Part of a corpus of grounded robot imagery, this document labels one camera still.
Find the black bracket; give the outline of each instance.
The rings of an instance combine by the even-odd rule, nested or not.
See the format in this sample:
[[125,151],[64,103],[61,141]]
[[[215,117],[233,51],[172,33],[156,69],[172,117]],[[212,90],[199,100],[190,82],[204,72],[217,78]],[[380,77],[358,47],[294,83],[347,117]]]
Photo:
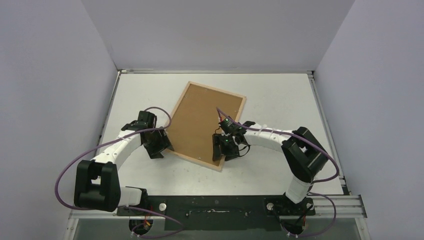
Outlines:
[[[92,180],[101,177],[99,184]],[[121,187],[116,164],[82,160],[76,167],[75,206],[113,212],[121,199]]]
[[[270,203],[273,205],[272,210],[267,208],[267,205]],[[301,216],[307,211],[307,204],[314,205],[314,201],[312,198],[305,197],[301,202],[296,204],[283,195],[281,197],[266,197],[263,200],[263,204],[267,216],[274,216],[275,214],[278,216]],[[315,214],[315,208],[308,210],[306,213],[307,216],[313,216]]]
[[[306,127],[301,126],[293,133],[324,150],[323,146]],[[321,152],[293,136],[282,142],[281,149],[293,175],[304,183],[312,182],[315,175],[323,169],[328,160]]]
[[[254,125],[253,121],[246,121],[243,123],[243,126],[250,127]],[[234,124],[228,118],[225,118],[219,123],[223,134],[213,134],[212,143],[213,143],[213,161],[218,161],[221,159],[221,155],[225,156],[225,161],[235,159],[240,156],[239,144],[245,144],[246,140],[244,134],[246,129]]]
[[[137,120],[125,124],[121,131],[140,131],[156,127],[157,117],[149,111],[140,111]],[[151,159],[163,159],[161,152],[165,149],[174,150],[165,130],[155,130],[140,133],[141,144]]]

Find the cable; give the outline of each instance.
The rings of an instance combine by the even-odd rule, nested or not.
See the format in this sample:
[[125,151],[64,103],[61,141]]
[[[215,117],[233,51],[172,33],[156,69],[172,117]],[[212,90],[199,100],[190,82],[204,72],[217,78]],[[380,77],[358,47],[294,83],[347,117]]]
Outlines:
[[245,154],[240,155],[240,153],[238,153],[238,157],[239,157],[239,158],[241,158],[241,157],[245,156],[245,155],[246,155],[246,154],[248,154],[248,153],[249,153],[249,151],[251,150],[251,146],[250,146],[250,145],[246,145],[245,147],[243,147],[242,149],[240,149],[240,150],[238,150],[238,151],[240,152],[240,151],[244,150],[246,147],[248,147],[248,148],[247,148],[247,151],[246,151],[246,153],[245,153]]
[[[150,205],[150,211],[153,211],[153,206],[152,206],[152,205]],[[145,226],[146,226],[146,224],[147,224],[147,217],[148,217],[148,216],[150,216],[150,213],[148,213],[148,214],[146,214],[146,215],[144,216],[143,227],[145,227]]]
[[102,147],[105,147],[105,146],[108,146],[108,145],[111,145],[111,144],[115,144],[115,143],[117,143],[117,142],[119,142],[119,141],[122,141],[123,139],[126,139],[126,138],[129,138],[129,137],[131,137],[132,135],[136,135],[136,134],[140,134],[140,133],[145,133],[145,132],[149,132],[149,131],[156,131],[156,130],[164,130],[164,129],[167,129],[167,128],[169,128],[169,126],[171,125],[171,122],[172,122],[172,119],[171,119],[171,116],[169,115],[169,113],[167,113],[167,111],[165,111],[165,110],[163,110],[162,108],[160,108],[160,107],[157,107],[157,106],[151,106],[151,107],[148,107],[148,108],[146,108],[144,111],[147,111],[147,110],[150,110],[150,109],[158,109],[158,110],[161,110],[162,112],[164,112],[166,115],[167,115],[167,117],[169,118],[169,123],[168,123],[168,125],[166,125],[166,126],[161,126],[161,127],[155,127],[155,128],[148,128],[148,129],[143,129],[143,130],[139,130],[139,131],[135,131],[135,132],[132,132],[132,133],[130,133],[130,134],[127,134],[127,135],[125,135],[125,136],[123,136],[122,138],[117,138],[117,139],[115,139],[115,140],[112,140],[112,141],[108,141],[108,142],[105,142],[105,143],[103,143],[103,144],[100,144],[100,145],[98,145],[98,146],[96,146],[95,148],[93,148],[93,149],[90,149],[90,150],[87,150],[87,151],[85,151],[85,152],[83,152],[83,153],[81,153],[81,155],[79,155],[79,156],[77,156],[74,160],[72,160],[68,165],[66,165],[66,167],[62,170],[62,172],[60,172],[60,174],[59,174],[59,177],[57,177],[57,179],[56,179],[56,183],[54,184],[54,195],[56,196],[56,199],[59,201],[59,203],[60,204],[62,204],[63,206],[65,206],[65,207],[67,207],[67,208],[69,208],[69,209],[73,209],[73,210],[92,210],[92,209],[88,209],[88,208],[81,208],[81,207],[77,207],[77,206],[72,206],[72,205],[69,205],[69,204],[67,204],[66,202],[64,202],[63,201],[63,199],[61,198],[61,196],[59,195],[59,182],[61,181],[61,179],[62,179],[62,177],[63,177],[63,175],[65,174],[65,172],[74,164],[74,163],[76,163],[78,160],[80,160],[81,158],[83,158],[85,155],[87,155],[87,154],[89,154],[89,153],[91,153],[91,152],[93,152],[93,151],[95,151],[95,150],[97,150],[97,149],[99,149],[99,148],[102,148]]
[[218,111],[219,122],[222,122],[223,117],[221,116],[220,110],[218,110],[218,108],[216,108],[216,110]]
[[328,201],[330,201],[330,203],[332,204],[332,208],[334,209],[334,215],[332,217],[332,221],[330,222],[330,224],[326,228],[324,228],[321,231],[314,232],[314,233],[308,233],[308,234],[302,234],[302,235],[292,234],[289,231],[287,231],[287,229],[285,229],[284,226],[282,226],[282,229],[284,229],[286,232],[288,232],[288,236],[299,237],[299,238],[316,237],[318,235],[321,235],[321,234],[327,232],[336,222],[337,213],[336,213],[336,204],[334,203],[334,201],[331,198],[329,198],[328,196],[320,194],[320,193],[310,192],[309,194],[312,195],[312,196],[320,196],[320,197],[326,198]]
[[158,121],[158,116],[154,116],[154,124],[153,124],[153,128],[156,128],[156,122]]
[[[242,125],[242,124],[240,124],[240,123],[238,123],[238,122],[236,122],[236,121],[234,121],[231,117],[229,117],[228,115],[226,115],[223,111],[221,111],[219,108],[216,108],[216,110],[218,111],[218,113],[220,113],[220,114],[222,114],[224,117],[226,117],[227,119],[229,119],[232,123],[234,123],[235,125],[237,125],[237,126],[239,126],[239,127],[242,127],[242,128],[244,128],[244,129],[246,129],[246,130],[251,130],[251,131],[259,131],[260,129],[256,129],[256,128],[252,128],[252,127],[248,127],[248,126],[244,126],[244,125]],[[333,176],[331,176],[331,177],[328,177],[328,178],[324,178],[324,179],[319,179],[319,180],[314,180],[314,181],[312,181],[311,182],[311,184],[313,185],[313,184],[315,184],[315,183],[323,183],[323,182],[327,182],[327,181],[330,181],[330,180],[333,180],[333,179],[335,179],[335,178],[337,178],[338,176],[339,176],[339,174],[340,174],[340,170],[339,170],[339,166],[337,166],[337,163],[336,163],[336,161],[328,154],[328,153],[326,153],[326,151],[324,151],[323,149],[321,149],[319,146],[317,146],[317,145],[315,145],[315,144],[313,144],[311,141],[309,141],[308,139],[306,139],[306,138],[304,138],[304,137],[301,137],[301,136],[299,136],[299,135],[296,135],[296,134],[294,134],[294,133],[292,133],[292,132],[286,132],[286,131],[276,131],[276,130],[270,130],[270,129],[262,129],[262,132],[273,132],[273,133],[276,133],[276,134],[282,134],[282,135],[288,135],[288,136],[291,136],[291,137],[294,137],[294,138],[297,138],[297,139],[299,139],[299,140],[301,140],[301,141],[303,141],[303,142],[305,142],[305,143],[307,143],[307,144],[309,144],[311,147],[313,147],[314,149],[316,149],[317,151],[319,151],[321,154],[323,154],[324,156],[326,156],[331,162],[332,162],[332,164],[334,165],[334,167],[335,167],[335,174],[333,175]]]
[[[162,217],[162,218],[171,220],[174,223],[179,224],[181,226],[181,228],[178,229],[178,230],[175,230],[175,231],[172,231],[172,232],[168,232],[168,233],[165,233],[165,234],[162,234],[162,235],[156,235],[156,236],[136,235],[139,238],[142,238],[142,239],[158,239],[158,238],[163,238],[163,237],[167,237],[167,236],[171,236],[171,235],[177,234],[177,233],[181,232],[182,230],[184,230],[184,225],[180,221],[178,221],[177,219],[174,219],[174,218],[172,218],[170,216],[163,215],[161,213],[158,213],[158,212],[155,212],[155,211],[150,211],[150,210],[147,210],[147,209],[144,209],[144,208],[134,207],[134,206],[127,206],[125,208],[127,208],[127,209],[133,209],[133,210],[137,210],[137,211],[141,211],[141,212],[145,212],[145,213],[149,213],[149,214],[152,214],[152,215],[156,215],[156,216],[159,216],[159,217]],[[143,223],[140,223],[140,224],[136,225],[135,227],[133,227],[131,229],[131,236],[134,234],[134,231],[138,227],[140,227],[141,225],[143,225]]]
[[301,220],[301,219],[305,219],[305,217],[306,217],[306,214],[309,212],[309,210],[311,210],[312,208],[314,207],[314,205],[310,205],[310,207],[308,207],[307,209],[306,209],[306,211],[303,211],[303,214],[302,215],[300,215],[300,217],[296,220],[296,222],[294,223],[294,225],[296,225],[296,224],[298,224],[298,222]]

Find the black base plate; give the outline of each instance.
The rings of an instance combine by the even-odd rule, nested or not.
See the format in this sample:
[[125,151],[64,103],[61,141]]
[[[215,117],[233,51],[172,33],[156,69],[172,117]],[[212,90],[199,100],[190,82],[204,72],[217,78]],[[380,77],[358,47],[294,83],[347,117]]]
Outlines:
[[[153,211],[170,216],[182,224],[185,230],[204,231],[242,231],[247,229],[264,229],[281,231],[281,225],[266,208],[269,201],[274,204],[281,195],[252,196],[149,196]],[[159,211],[159,204],[165,203],[166,210]],[[144,216],[143,212],[118,208],[118,216]],[[165,230],[180,229],[173,221],[165,221]]]

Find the corkboard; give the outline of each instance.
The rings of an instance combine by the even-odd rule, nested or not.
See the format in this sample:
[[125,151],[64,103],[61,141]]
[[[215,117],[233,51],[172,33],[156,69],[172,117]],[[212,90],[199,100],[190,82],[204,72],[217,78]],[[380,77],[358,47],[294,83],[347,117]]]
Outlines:
[[218,128],[217,107],[236,121],[246,97],[189,81],[172,111],[166,130],[172,153],[192,163],[221,171],[224,157],[213,161],[212,134]]

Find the wooden frame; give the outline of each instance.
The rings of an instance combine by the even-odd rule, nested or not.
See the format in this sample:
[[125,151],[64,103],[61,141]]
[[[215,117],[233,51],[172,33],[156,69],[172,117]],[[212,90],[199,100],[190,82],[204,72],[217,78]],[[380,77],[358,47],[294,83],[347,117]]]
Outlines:
[[[233,93],[233,92],[221,90],[221,89],[218,89],[218,88],[215,88],[215,87],[203,85],[203,84],[200,84],[200,83],[192,82],[192,81],[189,81],[187,83],[187,85],[185,86],[184,90],[182,91],[181,96],[179,97],[179,99],[178,99],[178,101],[177,101],[174,109],[172,110],[171,118],[174,118],[174,115],[177,112],[177,109],[179,108],[182,100],[186,96],[187,90],[189,89],[189,87],[191,85],[199,86],[201,88],[205,88],[205,89],[209,89],[209,90],[213,90],[213,91],[220,92],[220,93],[223,93],[223,94],[227,94],[227,95],[231,95],[231,96],[235,96],[235,97],[241,98],[240,107],[238,108],[237,115],[234,118],[235,121],[238,121],[239,120],[239,118],[240,118],[240,116],[242,114],[243,107],[245,106],[245,102],[246,102],[246,97],[245,96],[240,95],[240,94],[236,94],[236,93]],[[206,168],[209,168],[209,169],[218,171],[218,172],[222,171],[223,166],[224,166],[224,162],[225,162],[225,157],[224,156],[219,160],[219,165],[217,166],[217,165],[213,165],[213,164],[207,163],[205,161],[202,161],[202,160],[199,160],[199,159],[196,159],[196,158],[193,158],[193,157],[190,157],[190,156],[181,154],[179,152],[175,152],[175,151],[172,151],[172,150],[168,150],[168,152],[173,153],[173,154],[175,154],[175,155],[177,155],[177,156],[179,156],[179,157],[181,157],[181,158],[183,158],[185,160],[188,160],[189,162],[192,162],[194,164],[197,164],[197,165],[200,165],[200,166],[203,166],[203,167],[206,167]]]

